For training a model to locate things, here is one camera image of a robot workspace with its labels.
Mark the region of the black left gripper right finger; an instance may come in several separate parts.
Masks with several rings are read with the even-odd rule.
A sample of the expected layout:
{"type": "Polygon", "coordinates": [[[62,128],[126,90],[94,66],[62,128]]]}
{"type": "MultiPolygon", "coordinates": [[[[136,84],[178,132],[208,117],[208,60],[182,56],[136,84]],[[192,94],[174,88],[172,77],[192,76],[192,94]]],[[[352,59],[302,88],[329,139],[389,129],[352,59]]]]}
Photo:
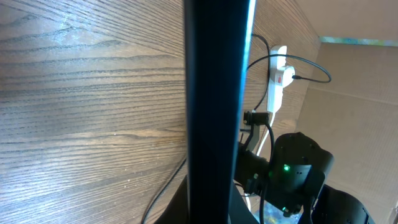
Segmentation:
{"type": "Polygon", "coordinates": [[[259,224],[253,214],[248,210],[234,183],[232,183],[229,219],[230,224],[259,224]]]}

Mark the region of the white USB charger plug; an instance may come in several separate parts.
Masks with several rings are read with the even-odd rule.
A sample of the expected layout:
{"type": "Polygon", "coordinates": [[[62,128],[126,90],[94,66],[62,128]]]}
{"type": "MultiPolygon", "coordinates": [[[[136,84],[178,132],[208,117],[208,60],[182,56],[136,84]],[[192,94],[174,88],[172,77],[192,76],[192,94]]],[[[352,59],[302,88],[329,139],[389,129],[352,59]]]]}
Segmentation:
{"type": "Polygon", "coordinates": [[[295,69],[293,66],[287,65],[280,68],[282,72],[282,87],[285,88],[293,82],[293,76],[295,75],[295,69]]]}

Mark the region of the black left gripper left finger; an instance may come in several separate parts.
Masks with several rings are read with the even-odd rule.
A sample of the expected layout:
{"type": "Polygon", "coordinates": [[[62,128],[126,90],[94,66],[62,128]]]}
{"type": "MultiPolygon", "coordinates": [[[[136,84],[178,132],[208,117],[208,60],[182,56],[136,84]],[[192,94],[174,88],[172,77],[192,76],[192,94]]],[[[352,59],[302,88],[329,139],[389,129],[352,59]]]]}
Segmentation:
{"type": "Polygon", "coordinates": [[[172,197],[155,224],[187,224],[188,223],[188,190],[187,177],[182,180],[176,193],[172,197]]]}

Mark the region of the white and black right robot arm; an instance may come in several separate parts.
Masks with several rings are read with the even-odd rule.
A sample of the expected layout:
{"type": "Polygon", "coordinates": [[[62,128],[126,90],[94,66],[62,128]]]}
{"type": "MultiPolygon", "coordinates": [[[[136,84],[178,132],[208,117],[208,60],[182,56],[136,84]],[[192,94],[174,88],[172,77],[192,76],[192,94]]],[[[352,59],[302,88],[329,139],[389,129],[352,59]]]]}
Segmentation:
{"type": "Polygon", "coordinates": [[[326,184],[333,162],[313,139],[288,133],[277,138],[269,161],[239,144],[234,180],[284,216],[300,213],[300,223],[373,223],[357,198],[326,184]]]}

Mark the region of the white power strip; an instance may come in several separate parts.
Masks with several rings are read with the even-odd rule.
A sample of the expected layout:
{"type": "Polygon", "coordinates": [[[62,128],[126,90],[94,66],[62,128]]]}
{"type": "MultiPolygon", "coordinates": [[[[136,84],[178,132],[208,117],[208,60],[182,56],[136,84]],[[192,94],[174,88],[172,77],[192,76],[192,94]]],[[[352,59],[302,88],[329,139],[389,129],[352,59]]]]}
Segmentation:
{"type": "Polygon", "coordinates": [[[267,110],[276,113],[282,105],[283,87],[282,72],[280,68],[285,66],[287,53],[286,45],[275,45],[270,51],[270,80],[268,84],[267,110]]]}

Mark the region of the Galaxy S24 smartphone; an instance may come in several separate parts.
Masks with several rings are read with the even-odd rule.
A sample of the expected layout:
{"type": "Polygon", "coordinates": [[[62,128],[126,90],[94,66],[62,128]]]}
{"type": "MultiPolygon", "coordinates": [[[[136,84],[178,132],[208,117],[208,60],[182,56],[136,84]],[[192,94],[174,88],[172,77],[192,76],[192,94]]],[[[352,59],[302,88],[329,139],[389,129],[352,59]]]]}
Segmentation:
{"type": "Polygon", "coordinates": [[[226,223],[254,0],[186,0],[188,220],[226,223]]]}

